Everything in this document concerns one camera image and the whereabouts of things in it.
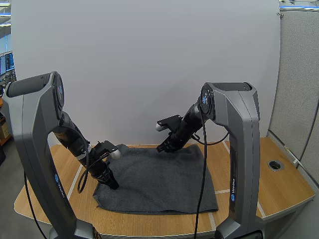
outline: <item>gray cloth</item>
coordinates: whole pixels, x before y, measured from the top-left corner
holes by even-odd
[[[130,214],[196,213],[204,162],[197,145],[175,153],[158,153],[155,148],[128,148],[123,144],[118,148],[121,158],[108,160],[120,187],[112,190],[99,183],[93,194],[99,207]],[[217,210],[214,186],[206,168],[200,212]]]

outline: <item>white backdrop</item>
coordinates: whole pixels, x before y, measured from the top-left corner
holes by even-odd
[[[280,50],[278,1],[15,0],[18,79],[58,71],[64,110],[96,143],[155,144],[205,82],[250,82],[267,133]],[[207,123],[208,140],[225,129]]]

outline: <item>cardboard box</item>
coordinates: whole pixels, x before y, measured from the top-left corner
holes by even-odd
[[[0,123],[0,139],[7,138],[8,135],[9,135],[8,125],[6,124],[6,122],[1,122]]]

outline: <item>floor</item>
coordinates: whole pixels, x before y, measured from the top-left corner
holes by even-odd
[[[14,211],[14,201],[24,185],[23,167],[12,139],[3,146],[3,150],[6,159],[0,165],[0,239],[42,239],[34,220]],[[48,237],[51,227],[40,226]]]

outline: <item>wooden tabletop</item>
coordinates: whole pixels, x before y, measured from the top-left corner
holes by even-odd
[[[219,210],[199,215],[198,232],[214,231],[228,216],[230,158],[227,143],[208,146],[207,167],[212,177]],[[156,147],[156,145],[133,145],[130,147]],[[261,139],[260,185],[257,215],[264,220],[289,208],[305,203],[315,194],[299,171],[279,148],[269,139]],[[51,147],[51,153],[60,180],[77,218],[90,222],[101,234],[127,236],[165,236],[191,234],[194,232],[195,215],[134,215],[110,212],[97,207],[92,195],[97,181],[88,178],[85,189],[78,194],[76,188],[70,192],[75,175],[84,171],[80,163],[62,145]],[[267,162],[279,160],[284,169],[272,171]],[[49,223],[31,187],[32,205],[39,221]],[[14,203],[17,213],[32,218],[25,188]]]

